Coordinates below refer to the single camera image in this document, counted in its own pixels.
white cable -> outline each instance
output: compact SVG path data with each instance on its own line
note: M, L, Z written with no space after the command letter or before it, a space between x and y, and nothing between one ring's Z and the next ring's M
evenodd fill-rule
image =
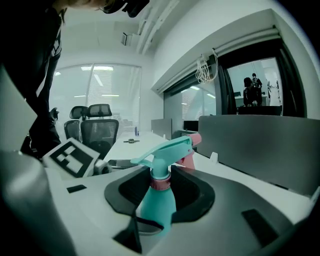
M218 57L214 49L212 49L212 52L214 54L214 59L216 63L216 70L215 74L212 79L210 79L210 72L209 72L209 67L208 64L205 60L205 57L203 54L201 54L202 60L204 65L201 65L201 57L197 59L197 70L195 73L195 77L198 79L199 84L204 84L206 82L212 82L218 75Z

teal spray bottle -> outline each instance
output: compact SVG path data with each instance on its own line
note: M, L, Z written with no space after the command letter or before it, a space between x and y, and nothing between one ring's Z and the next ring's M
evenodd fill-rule
M140 217L163 226L158 236L164 236L170 231L172 214L176 212L176 200L170 188L171 173L168 166L188 156L192 158L193 144L196 143L193 143L190 136L183 136L166 141L143 156L131 160L133 164L151 168L150 187L141 202ZM154 156L152 162L145 159L149 155Z

person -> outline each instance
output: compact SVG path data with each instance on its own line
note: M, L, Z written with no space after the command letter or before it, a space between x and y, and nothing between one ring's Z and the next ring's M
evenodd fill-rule
M257 88L259 88L259 89L261 90L261 88L262 88L262 82L260 81L259 78L257 78L256 73L253 73L253 74L252 74L252 82L253 82L253 86L254 86L254 87L257 87Z
M3 15L1 19L5 24L1 62L37 114L29 135L40 158L61 143L50 116L49 95L62 52L61 27L65 23L67 8L97 10L110 7L115 1L42 0L26 1L24 6L14 6L17 5L15 1L4 3L2 10L14 11L10 12L9 18Z
M262 105L262 95L261 90L257 87L254 87L250 77L244 79L243 90L243 103L246 107L250 106L261 106Z

mesh office chair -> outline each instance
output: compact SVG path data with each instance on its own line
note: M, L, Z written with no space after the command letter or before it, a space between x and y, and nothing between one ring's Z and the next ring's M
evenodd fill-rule
M70 120L65 122L64 124L64 132L66 139L74 138L77 141L80 140L79 135L79 119L82 118L82 120L86 119L88 108L86 106L75 106L71 109L69 117L71 119L77 119L77 120Z
M91 105L87 110L89 118L111 117L109 104ZM100 153L103 159L116 142L119 122L115 119L90 119L81 123L83 144Z

teal bottle body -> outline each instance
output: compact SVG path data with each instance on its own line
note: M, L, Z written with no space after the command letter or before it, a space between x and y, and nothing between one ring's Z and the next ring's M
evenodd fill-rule
M164 236L171 229L172 214L176 211L176 200L170 187L166 190L149 187L142 200L140 216L162 225L164 229L158 236Z

